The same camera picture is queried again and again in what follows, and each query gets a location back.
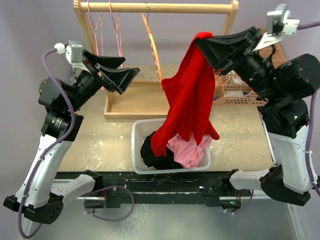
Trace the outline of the pink wire hanger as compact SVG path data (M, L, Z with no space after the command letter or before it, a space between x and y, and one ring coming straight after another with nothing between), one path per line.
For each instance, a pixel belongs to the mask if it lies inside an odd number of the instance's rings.
M111 1L109 1L109 12L110 12L113 28L115 30L118 56L122 57L123 53L122 53L121 15L118 14L117 19L115 20L113 16L113 7L112 7Z
M91 7L90 7L90 1L89 0L87 1L87 11L88 11L88 14L89 14L90 23L91 23L91 26L92 26L92 29L93 29L93 33L94 33L95 54L97 56L100 56L100 49L99 49L99 46L98 46L97 29L98 29L99 25L101 24L100 33L101 34L103 33L102 15L101 14L98 15L97 22L96 22L96 24L94 24L93 17L92 17L92 14L91 14Z

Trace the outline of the red t shirt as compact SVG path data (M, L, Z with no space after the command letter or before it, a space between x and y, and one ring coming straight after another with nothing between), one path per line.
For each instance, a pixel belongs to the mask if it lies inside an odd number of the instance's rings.
M177 73L161 81L169 104L163 125L151 138L151 149L155 156L166 155L167 143L175 135L188 142L194 137L200 144L203 136L213 140L220 136L210 121L214 100L215 74L200 48L197 40L212 38L208 31L199 32L191 41Z

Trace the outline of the wooden hanger with metal hook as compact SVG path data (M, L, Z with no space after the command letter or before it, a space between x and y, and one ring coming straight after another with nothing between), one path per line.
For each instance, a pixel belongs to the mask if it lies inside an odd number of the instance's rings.
M153 34L152 34L150 26L149 26L150 8L149 8L149 4L147 2L145 2L145 7L146 7L147 16L145 16L144 13L141 13L141 17L142 17L142 20L144 22L144 25L145 25L145 28L147 31L147 36L149 39L151 52L152 52L152 56L153 56L153 60L154 60L155 70L156 70L156 73L157 73L157 76L159 79L159 85L160 85L161 90L163 91L163 88L162 88L163 74L162 74L161 63L160 63L160 59L159 59L159 54L158 54L156 42L154 40Z

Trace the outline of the pink t shirt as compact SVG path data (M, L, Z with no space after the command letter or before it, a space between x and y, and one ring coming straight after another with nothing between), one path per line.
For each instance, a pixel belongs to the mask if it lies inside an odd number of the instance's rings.
M177 134L171 138L167 147L173 152L173 160L183 168L196 168L204 157L204 150L210 146L212 137L203 135L199 144L197 144L194 134L190 134L189 141Z

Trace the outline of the black t shirt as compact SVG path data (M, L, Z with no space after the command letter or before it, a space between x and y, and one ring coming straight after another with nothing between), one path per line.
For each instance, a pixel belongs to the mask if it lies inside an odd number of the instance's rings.
M140 155L144 164L148 167L154 167L157 170L173 170L183 169L183 166L174 161L174 153L167 147L166 156L155 156L151 148L151 138L155 134L155 131L148 135L140 149Z

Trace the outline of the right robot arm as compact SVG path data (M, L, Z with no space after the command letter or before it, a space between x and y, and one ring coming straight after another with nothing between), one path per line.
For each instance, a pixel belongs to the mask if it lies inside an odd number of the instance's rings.
M275 166L257 171L234 169L222 179L228 196L239 190L262 191L275 201L304 206L320 178L311 161L313 112L305 102L320 88L320 62L305 53L274 67L271 57L262 57L265 34L251 27L240 33L196 40L207 62L218 75L234 71L265 102L261 114Z

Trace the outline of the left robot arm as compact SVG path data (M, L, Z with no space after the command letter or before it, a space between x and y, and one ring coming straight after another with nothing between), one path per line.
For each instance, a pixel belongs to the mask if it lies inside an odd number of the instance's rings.
M53 75L39 87L38 103L45 107L46 116L41 128L40 142L32 167L18 192L5 198L4 206L39 224L52 224L63 207L76 198L103 191L103 178L91 170L76 179L53 187L61 162L75 141L83 116L77 111L101 88L124 93L136 75L137 67L123 68L124 57L97 56L85 49L55 48L67 61L81 69L73 84L56 79Z

